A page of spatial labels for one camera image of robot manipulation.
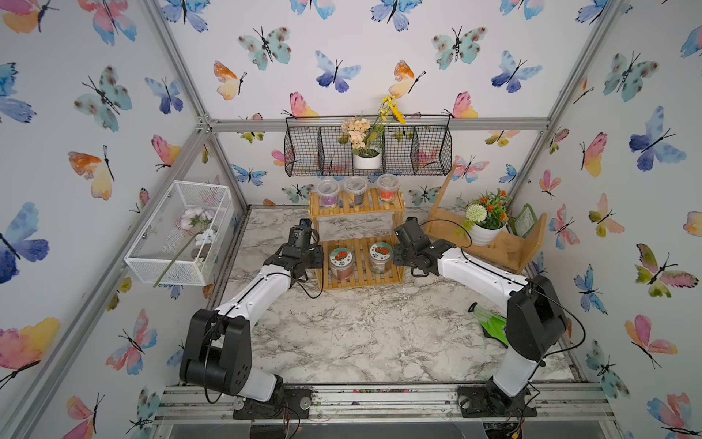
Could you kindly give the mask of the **two-tier wooden slat shelf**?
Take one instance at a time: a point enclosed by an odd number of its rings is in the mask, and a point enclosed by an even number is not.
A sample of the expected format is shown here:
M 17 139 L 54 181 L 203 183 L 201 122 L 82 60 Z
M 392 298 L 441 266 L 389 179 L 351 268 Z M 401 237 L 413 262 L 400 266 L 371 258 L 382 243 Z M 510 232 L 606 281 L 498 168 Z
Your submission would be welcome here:
M 391 265 L 389 272 L 374 274 L 370 268 L 370 247 L 383 241 L 394 244 L 397 238 L 394 229 L 405 219 L 406 203 L 401 191 L 391 203 L 381 200 L 380 191 L 371 188 L 364 195 L 360 207 L 350 205 L 349 195 L 342 192 L 338 199 L 343 205 L 328 209 L 323 206 L 320 196 L 313 192 L 309 200 L 309 215 L 315 230 L 320 229 L 319 221 L 324 220 L 363 220 L 359 232 L 333 232 L 321 241 L 325 256 L 336 248 L 346 248 L 353 255 L 353 276 L 338 280 L 332 275 L 331 262 L 325 259 L 324 267 L 316 270 L 317 281 L 325 290 L 366 288 L 372 286 L 399 284 L 403 281 L 404 270 Z

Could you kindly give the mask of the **purple seed jar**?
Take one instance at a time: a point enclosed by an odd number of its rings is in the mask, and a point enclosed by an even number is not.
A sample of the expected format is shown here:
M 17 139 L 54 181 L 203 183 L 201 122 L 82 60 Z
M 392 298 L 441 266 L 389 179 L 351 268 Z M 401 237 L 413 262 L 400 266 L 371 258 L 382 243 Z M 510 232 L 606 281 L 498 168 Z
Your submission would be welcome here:
M 324 209 L 336 208 L 339 201 L 340 186 L 334 179 L 325 179 L 317 186 L 320 204 Z

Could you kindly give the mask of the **red seed jar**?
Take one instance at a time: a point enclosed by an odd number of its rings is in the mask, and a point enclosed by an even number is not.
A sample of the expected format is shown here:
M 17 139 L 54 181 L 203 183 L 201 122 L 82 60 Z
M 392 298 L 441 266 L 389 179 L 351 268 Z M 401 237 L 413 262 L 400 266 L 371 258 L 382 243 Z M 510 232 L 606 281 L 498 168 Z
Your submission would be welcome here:
M 380 200 L 384 203 L 393 203 L 400 189 L 399 178 L 392 174 L 383 174 L 378 177 L 376 183 Z

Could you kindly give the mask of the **dark seed jar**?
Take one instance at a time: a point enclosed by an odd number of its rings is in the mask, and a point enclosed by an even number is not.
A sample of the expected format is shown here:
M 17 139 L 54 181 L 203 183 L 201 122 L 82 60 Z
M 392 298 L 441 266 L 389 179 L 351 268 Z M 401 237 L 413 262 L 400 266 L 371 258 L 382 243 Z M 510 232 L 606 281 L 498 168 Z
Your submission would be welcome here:
M 345 193 L 349 196 L 352 207 L 364 205 L 367 192 L 367 179 L 365 177 L 349 177 L 344 185 Z

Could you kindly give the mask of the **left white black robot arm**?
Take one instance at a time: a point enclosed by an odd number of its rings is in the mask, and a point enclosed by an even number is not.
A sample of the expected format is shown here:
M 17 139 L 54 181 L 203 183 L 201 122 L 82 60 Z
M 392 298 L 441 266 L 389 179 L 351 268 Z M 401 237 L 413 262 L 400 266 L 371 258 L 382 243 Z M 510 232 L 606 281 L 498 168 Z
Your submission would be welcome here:
M 179 379 L 200 386 L 213 404 L 228 395 L 244 400 L 253 412 L 280 415 L 289 407 L 283 378 L 256 369 L 252 329 L 266 310 L 295 285 L 304 287 L 309 269 L 322 269 L 325 256 L 310 219 L 290 229 L 288 241 L 268 257 L 248 285 L 219 307 L 192 316 Z

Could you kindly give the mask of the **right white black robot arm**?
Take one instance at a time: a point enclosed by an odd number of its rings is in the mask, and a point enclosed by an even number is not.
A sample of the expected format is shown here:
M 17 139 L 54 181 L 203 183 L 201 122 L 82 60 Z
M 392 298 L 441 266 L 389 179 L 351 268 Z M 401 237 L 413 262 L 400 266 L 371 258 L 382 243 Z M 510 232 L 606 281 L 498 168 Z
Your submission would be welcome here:
M 458 391 L 465 418 L 534 416 L 528 384 L 550 349 L 566 332 L 566 316 L 554 286 L 543 275 L 510 274 L 468 255 L 444 239 L 431 241 L 414 217 L 394 230 L 394 263 L 416 276 L 442 276 L 492 301 L 506 318 L 507 351 L 497 372 L 482 387 Z

